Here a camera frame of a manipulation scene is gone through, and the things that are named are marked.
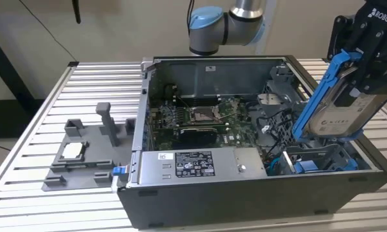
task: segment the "metal panel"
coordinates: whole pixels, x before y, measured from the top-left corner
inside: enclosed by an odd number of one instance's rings
[[[301,63],[319,80],[327,69],[322,59]],[[80,63],[76,70],[67,71],[0,168],[0,232],[136,232],[111,188],[43,192],[41,181],[64,136],[65,120],[81,118],[86,125],[102,124],[94,110],[104,101],[112,104],[116,122],[124,122],[136,115],[140,85],[139,63]],[[387,110],[382,109],[366,125],[365,135],[387,158]],[[186,232],[227,230],[387,232],[387,184],[378,192],[358,195],[334,215],[184,228]]]

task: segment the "black stand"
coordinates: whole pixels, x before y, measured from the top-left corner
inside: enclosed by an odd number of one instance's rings
[[[0,138],[19,138],[44,100],[36,100],[0,48],[0,77],[16,100],[0,100]]]

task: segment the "open computer tower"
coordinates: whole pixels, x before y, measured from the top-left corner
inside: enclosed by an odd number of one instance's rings
[[[135,228],[330,214],[387,183],[387,160],[363,135],[294,140],[317,82],[293,56],[143,65],[130,178],[118,189]]]

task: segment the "power supply label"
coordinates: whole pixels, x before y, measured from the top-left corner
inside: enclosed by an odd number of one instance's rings
[[[175,167],[178,177],[214,176],[214,159],[211,151],[176,152]]]

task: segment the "motherboard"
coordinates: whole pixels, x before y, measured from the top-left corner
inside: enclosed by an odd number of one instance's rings
[[[155,150],[258,147],[246,103],[236,97],[218,98],[216,103],[191,106],[178,98],[152,108]]]

